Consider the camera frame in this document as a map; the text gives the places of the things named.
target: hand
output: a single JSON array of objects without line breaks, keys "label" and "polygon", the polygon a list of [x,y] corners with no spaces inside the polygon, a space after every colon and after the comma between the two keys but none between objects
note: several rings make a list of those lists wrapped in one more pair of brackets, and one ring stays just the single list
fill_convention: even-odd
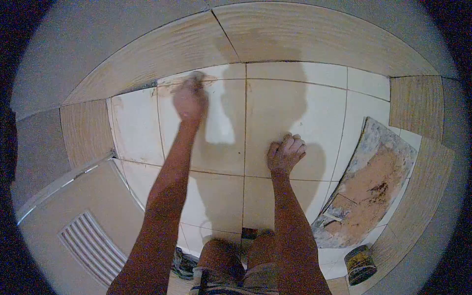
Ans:
[{"label": "hand", "polygon": [[272,174],[289,176],[293,167],[306,155],[306,145],[300,135],[288,133],[281,143],[271,143],[267,152],[267,167]]},{"label": "hand", "polygon": [[193,72],[174,92],[174,107],[182,122],[200,124],[208,106],[208,99],[202,84],[203,74]]}]

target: wood-look wall tile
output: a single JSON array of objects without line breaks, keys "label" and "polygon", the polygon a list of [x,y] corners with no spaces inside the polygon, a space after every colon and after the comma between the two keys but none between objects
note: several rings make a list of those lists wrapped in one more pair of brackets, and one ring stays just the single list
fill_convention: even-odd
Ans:
[{"label": "wood-look wall tile", "polygon": [[105,157],[114,149],[105,100],[72,104],[59,110],[72,169]]},{"label": "wood-look wall tile", "polygon": [[390,79],[390,125],[441,141],[444,97],[440,76]]},{"label": "wood-look wall tile", "polygon": [[424,137],[405,195],[388,222],[407,252],[427,227],[446,189],[454,151]]},{"label": "wood-look wall tile", "polygon": [[333,295],[349,295],[345,277],[326,280],[329,290]]},{"label": "wood-look wall tile", "polygon": [[213,12],[242,61],[319,61],[385,76],[438,75],[399,38],[339,11],[256,2],[220,6]]},{"label": "wood-look wall tile", "polygon": [[372,277],[356,286],[348,286],[349,295],[360,295],[372,288],[406,255],[402,244],[388,226],[372,245],[371,253],[372,260],[377,266],[377,272]]},{"label": "wood-look wall tile", "polygon": [[106,99],[161,77],[238,61],[213,14],[198,13],[152,30],[115,52],[63,105]]}]

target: leg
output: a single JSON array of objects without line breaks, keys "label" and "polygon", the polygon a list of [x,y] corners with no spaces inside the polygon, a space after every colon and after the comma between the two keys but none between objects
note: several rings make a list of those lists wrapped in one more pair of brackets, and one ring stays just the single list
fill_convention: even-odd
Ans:
[{"label": "leg", "polygon": [[260,264],[275,263],[276,261],[275,234],[270,232],[258,236],[247,254],[247,269],[250,270]]},{"label": "leg", "polygon": [[236,247],[225,240],[208,241],[203,246],[197,266],[217,270],[236,281],[242,280],[244,276],[244,267],[237,256]]}]

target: white floor tile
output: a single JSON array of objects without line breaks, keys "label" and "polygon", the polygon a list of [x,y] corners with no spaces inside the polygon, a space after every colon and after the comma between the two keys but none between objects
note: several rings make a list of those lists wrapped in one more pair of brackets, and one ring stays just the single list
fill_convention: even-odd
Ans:
[{"label": "white floor tile", "polygon": [[149,192],[161,167],[125,160],[122,161],[122,165],[130,189],[133,190],[141,204],[146,207]]},{"label": "white floor tile", "polygon": [[384,217],[382,217],[382,220],[378,223],[377,225],[378,227],[386,225],[390,221],[390,218],[392,218],[393,213],[397,209],[398,205],[400,204],[400,201],[403,198],[403,195],[405,194],[405,190],[406,190],[406,187],[408,186],[409,181],[410,181],[409,178],[405,180],[405,183],[403,183],[402,189],[398,193],[398,196],[393,200],[393,203],[390,205],[390,208],[387,210]]},{"label": "white floor tile", "polygon": [[341,139],[346,91],[274,80],[248,80],[247,176],[270,177],[265,154],[272,141],[288,131],[300,134],[307,155],[294,168],[292,179],[331,180]]},{"label": "white floor tile", "polygon": [[382,234],[383,230],[385,229],[387,225],[383,226],[377,226],[371,232],[367,235],[367,237],[362,241],[362,245],[367,245],[367,247],[371,247],[372,244],[374,244],[375,241],[379,238],[379,236]]},{"label": "white floor tile", "polygon": [[184,231],[182,230],[182,224],[180,223],[178,225],[177,247],[188,250],[188,244],[187,244],[187,241],[185,240]]},{"label": "white floor tile", "polygon": [[328,202],[329,198],[331,197],[331,195],[333,194],[334,190],[336,189],[337,187],[337,184],[339,183],[339,181],[331,181],[329,183],[329,188],[328,188],[328,192],[326,193],[326,198],[323,202],[323,206],[326,205],[326,203]]},{"label": "white floor tile", "polygon": [[121,176],[126,181],[125,171],[123,170],[123,160],[116,159],[116,158],[112,158],[111,160],[115,163],[115,165],[117,166],[119,172],[121,173]]},{"label": "white floor tile", "polygon": [[[274,229],[275,200],[272,180],[245,177],[244,181],[243,226]],[[290,183],[308,223],[312,224],[320,213],[329,182],[291,180]]]},{"label": "white floor tile", "polygon": [[347,88],[390,101],[390,79],[382,75],[348,67]]},{"label": "white floor tile", "polygon": [[241,234],[227,233],[224,231],[212,230],[207,228],[199,228],[196,226],[182,223],[182,230],[185,235],[185,240],[188,244],[188,249],[191,254],[200,257],[203,246],[212,238],[220,238],[227,241],[239,244],[241,242]]},{"label": "white floor tile", "polygon": [[335,264],[336,263],[320,264],[320,270],[323,273],[323,276],[325,278],[329,274],[329,271],[333,268]]},{"label": "white floor tile", "polygon": [[120,159],[164,163],[155,90],[148,88],[111,98],[111,127]]},{"label": "white floor tile", "polygon": [[[204,84],[209,95],[209,109],[195,139],[192,170],[244,175],[245,81],[219,80]],[[172,92],[176,87],[164,86],[157,90],[166,155],[180,124],[172,103]]]},{"label": "white floor tile", "polygon": [[247,77],[279,79],[347,87],[347,68],[313,62],[264,62],[247,64]]},{"label": "white floor tile", "polygon": [[202,72],[204,81],[224,80],[224,79],[245,79],[245,64],[226,64],[213,67],[204,67],[157,80],[157,86],[166,86],[182,83],[193,71]]},{"label": "white floor tile", "polygon": [[243,177],[191,171],[180,221],[203,228],[241,233]]},{"label": "white floor tile", "polygon": [[372,117],[388,127],[390,103],[365,94],[347,91],[346,120],[333,181],[341,179],[351,160],[361,136],[364,117]]},{"label": "white floor tile", "polygon": [[244,178],[243,227],[274,229],[274,189],[267,178]]},{"label": "white floor tile", "polygon": [[346,263],[344,262],[344,257],[334,264],[334,266],[329,270],[325,279],[334,279],[340,278],[347,275]]},{"label": "white floor tile", "polygon": [[335,263],[339,259],[344,259],[344,256],[348,254],[353,248],[322,248],[318,249],[318,261],[319,264]]},{"label": "white floor tile", "polygon": [[312,224],[323,207],[329,181],[292,180],[290,182],[308,223]]},{"label": "white floor tile", "polygon": [[[400,137],[403,138],[403,140],[405,140],[407,143],[409,143],[417,152],[420,151],[421,139],[422,139],[421,135],[410,132],[408,130],[401,129]],[[415,164],[416,164],[416,158],[414,159],[413,166],[410,170],[410,173],[408,173],[407,178],[410,178],[412,176]]]}]

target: knee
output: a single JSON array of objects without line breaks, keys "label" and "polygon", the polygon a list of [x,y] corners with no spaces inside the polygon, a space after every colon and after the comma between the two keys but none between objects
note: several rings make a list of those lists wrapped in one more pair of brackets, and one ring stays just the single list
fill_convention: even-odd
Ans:
[{"label": "knee", "polygon": [[224,251],[231,247],[231,243],[222,239],[213,238],[206,242],[203,251]]}]

